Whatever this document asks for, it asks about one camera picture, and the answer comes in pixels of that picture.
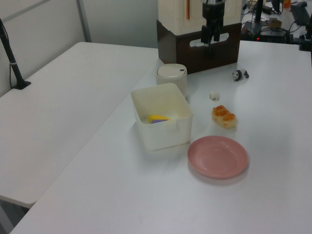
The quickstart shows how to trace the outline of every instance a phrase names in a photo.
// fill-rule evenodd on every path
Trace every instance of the floor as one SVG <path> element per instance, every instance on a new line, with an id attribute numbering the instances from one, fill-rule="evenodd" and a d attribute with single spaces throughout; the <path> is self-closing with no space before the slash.
<path id="1" fill-rule="evenodd" d="M 0 200 L 0 234 L 9 234 L 29 209 Z"/>

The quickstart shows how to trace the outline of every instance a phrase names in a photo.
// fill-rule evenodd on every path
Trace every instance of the white lidded container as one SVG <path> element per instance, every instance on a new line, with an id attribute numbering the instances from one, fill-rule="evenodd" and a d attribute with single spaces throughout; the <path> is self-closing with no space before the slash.
<path id="1" fill-rule="evenodd" d="M 156 83 L 173 83 L 186 98 L 187 69 L 182 64 L 165 64 L 157 69 Z"/>
<path id="2" fill-rule="evenodd" d="M 162 149 L 190 141 L 193 112 L 175 84 L 167 83 L 131 92 L 136 124 L 146 148 Z M 153 123 L 149 115 L 171 120 Z"/>

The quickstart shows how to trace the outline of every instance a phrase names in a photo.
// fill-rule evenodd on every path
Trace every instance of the pastry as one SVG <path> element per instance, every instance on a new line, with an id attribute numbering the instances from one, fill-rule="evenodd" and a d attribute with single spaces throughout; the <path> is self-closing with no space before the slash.
<path id="1" fill-rule="evenodd" d="M 224 128 L 233 128 L 237 124 L 236 116 L 222 105 L 214 107 L 211 115 L 213 120 Z"/>

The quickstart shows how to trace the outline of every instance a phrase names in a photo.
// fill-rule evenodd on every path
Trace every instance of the pink ceramic plate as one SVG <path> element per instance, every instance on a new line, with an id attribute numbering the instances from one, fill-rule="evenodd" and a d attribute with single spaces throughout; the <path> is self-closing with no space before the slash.
<path id="1" fill-rule="evenodd" d="M 248 164 L 244 147 L 223 136 L 197 139 L 189 147 L 188 159 L 203 175 L 219 179 L 238 175 Z"/>

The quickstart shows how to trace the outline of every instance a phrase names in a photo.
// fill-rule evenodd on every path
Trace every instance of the white cup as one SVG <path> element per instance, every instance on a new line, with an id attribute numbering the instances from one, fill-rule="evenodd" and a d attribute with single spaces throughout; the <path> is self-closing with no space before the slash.
<path id="1" fill-rule="evenodd" d="M 156 83 L 157 85 L 173 83 L 186 97 L 187 69 L 182 64 L 165 64 L 157 69 Z"/>

